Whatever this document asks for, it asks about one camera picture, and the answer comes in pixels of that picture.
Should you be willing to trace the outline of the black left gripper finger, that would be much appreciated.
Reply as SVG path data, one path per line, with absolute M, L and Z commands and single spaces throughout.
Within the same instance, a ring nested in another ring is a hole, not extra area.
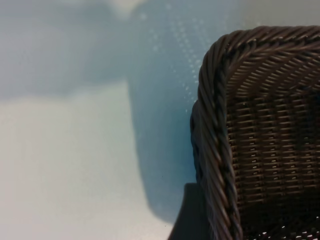
M 210 239 L 204 192 L 197 183 L 185 184 L 182 205 L 168 239 Z

